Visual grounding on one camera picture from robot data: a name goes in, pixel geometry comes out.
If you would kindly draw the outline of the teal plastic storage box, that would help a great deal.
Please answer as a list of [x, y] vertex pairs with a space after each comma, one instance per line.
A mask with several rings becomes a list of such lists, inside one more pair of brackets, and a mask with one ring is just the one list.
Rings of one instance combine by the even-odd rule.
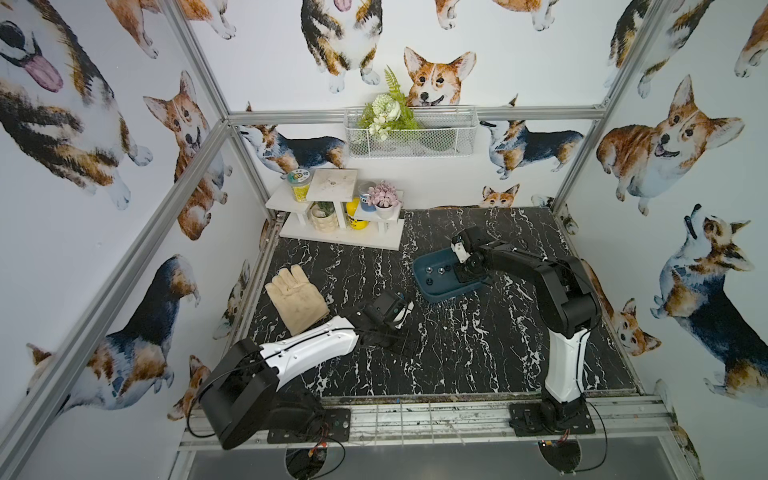
[[[458, 260], [450, 248], [434, 251], [418, 257], [412, 264], [414, 279], [423, 297], [430, 303], [439, 303], [480, 289], [488, 280], [462, 284], [454, 271]], [[444, 275], [438, 274], [438, 268], [444, 267]], [[427, 286], [426, 270], [433, 270], [434, 284]]]

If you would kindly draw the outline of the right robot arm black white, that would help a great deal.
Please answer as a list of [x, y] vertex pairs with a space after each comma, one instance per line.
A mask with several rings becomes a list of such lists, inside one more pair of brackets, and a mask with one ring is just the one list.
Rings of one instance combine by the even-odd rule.
[[451, 239], [457, 279], [468, 283], [491, 271], [534, 287], [538, 313], [548, 329], [548, 371], [542, 399], [523, 417], [523, 427], [564, 431], [588, 412], [583, 373], [590, 334], [602, 321], [602, 308], [580, 259], [546, 257], [491, 238], [470, 227]]

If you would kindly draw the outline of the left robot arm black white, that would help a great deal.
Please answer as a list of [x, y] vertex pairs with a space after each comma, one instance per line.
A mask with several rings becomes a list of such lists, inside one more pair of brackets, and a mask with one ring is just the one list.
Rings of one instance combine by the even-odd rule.
[[232, 450], [260, 431], [272, 443], [346, 441], [350, 413], [325, 408], [291, 381], [321, 364], [373, 348], [411, 353], [404, 323], [414, 307], [399, 292], [386, 291], [295, 337], [266, 344], [237, 342], [199, 387], [194, 398], [220, 446]]

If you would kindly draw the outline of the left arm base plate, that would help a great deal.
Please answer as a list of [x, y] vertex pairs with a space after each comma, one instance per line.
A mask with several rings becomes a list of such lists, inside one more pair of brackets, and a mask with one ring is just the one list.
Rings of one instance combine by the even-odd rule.
[[321, 440], [347, 442], [352, 426], [351, 414], [348, 408], [331, 408], [319, 413], [296, 410], [268, 430], [267, 443], [317, 443]]

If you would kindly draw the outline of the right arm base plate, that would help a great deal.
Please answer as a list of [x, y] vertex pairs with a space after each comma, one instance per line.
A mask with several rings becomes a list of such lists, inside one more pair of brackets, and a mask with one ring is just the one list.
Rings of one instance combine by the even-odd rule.
[[585, 402], [564, 409], [550, 401], [511, 403], [509, 426], [518, 437], [594, 434], [596, 427]]

